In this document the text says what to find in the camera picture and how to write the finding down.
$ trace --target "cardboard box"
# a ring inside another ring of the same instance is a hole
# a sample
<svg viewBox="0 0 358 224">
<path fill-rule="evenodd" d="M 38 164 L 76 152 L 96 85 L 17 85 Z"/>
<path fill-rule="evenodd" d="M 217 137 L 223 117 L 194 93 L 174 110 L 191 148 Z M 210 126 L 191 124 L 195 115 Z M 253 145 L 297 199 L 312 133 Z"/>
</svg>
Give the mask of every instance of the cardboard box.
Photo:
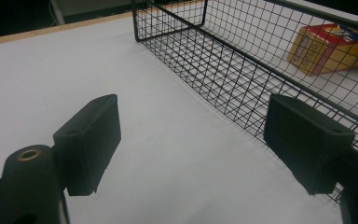
<svg viewBox="0 0 358 224">
<path fill-rule="evenodd" d="M 287 59 L 307 76 L 358 67 L 358 31 L 338 24 L 302 27 Z"/>
</svg>

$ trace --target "wire basket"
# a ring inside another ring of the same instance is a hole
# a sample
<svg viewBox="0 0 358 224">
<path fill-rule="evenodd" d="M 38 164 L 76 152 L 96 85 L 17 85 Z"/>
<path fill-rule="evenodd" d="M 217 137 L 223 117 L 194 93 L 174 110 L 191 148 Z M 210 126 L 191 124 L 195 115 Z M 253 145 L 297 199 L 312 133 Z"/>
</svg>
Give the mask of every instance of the wire basket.
<svg viewBox="0 0 358 224">
<path fill-rule="evenodd" d="M 298 34 L 302 27 L 337 23 L 358 30 L 358 22 L 282 0 L 168 5 L 132 0 L 132 9 L 135 39 L 263 143 L 269 96 L 277 93 L 300 99 L 353 130 L 358 149 L 358 60 L 347 60 L 358 56 L 353 46 L 340 52 L 336 68 L 319 76 L 307 76 L 289 59 L 291 48 L 301 47 L 296 39 L 303 37 Z M 331 196 L 336 202 L 339 193 Z"/>
</svg>

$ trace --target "white table surface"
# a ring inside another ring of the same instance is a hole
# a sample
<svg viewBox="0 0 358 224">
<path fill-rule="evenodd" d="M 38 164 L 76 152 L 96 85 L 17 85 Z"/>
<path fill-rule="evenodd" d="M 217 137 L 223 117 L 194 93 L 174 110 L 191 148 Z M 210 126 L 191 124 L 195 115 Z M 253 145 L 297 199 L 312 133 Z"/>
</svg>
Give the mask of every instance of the white table surface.
<svg viewBox="0 0 358 224">
<path fill-rule="evenodd" d="M 131 18 L 0 45 L 0 174 L 93 98 L 116 93 L 122 140 L 98 192 L 67 197 L 72 223 L 341 223 L 273 152 L 142 44 Z"/>
</svg>

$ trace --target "black wire basket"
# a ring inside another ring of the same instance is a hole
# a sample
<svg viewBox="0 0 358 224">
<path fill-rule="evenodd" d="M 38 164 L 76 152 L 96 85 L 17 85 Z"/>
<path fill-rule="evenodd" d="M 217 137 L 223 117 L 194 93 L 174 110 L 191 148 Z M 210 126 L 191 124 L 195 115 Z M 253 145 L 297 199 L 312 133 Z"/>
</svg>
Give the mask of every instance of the black wire basket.
<svg viewBox="0 0 358 224">
<path fill-rule="evenodd" d="M 331 61 L 330 66 L 306 58 L 303 61 L 313 70 L 293 63 L 301 50 L 325 57 L 321 49 L 303 46 L 303 27 L 319 25 L 316 32 L 331 35 L 336 26 L 329 31 L 321 27 L 339 24 L 358 31 L 358 21 L 283 0 L 192 0 L 163 5 L 132 0 L 132 13 L 137 41 L 263 143 L 269 97 L 277 93 L 297 98 L 353 130 L 353 147 L 358 149 L 358 46 L 337 48 L 339 57 L 324 58 Z M 344 33 L 334 35 L 347 38 Z M 311 38 L 310 45 L 315 43 L 323 45 L 327 40 Z M 315 74 L 318 66 L 323 73 Z M 337 187 L 330 197 L 337 202 L 339 193 Z"/>
</svg>

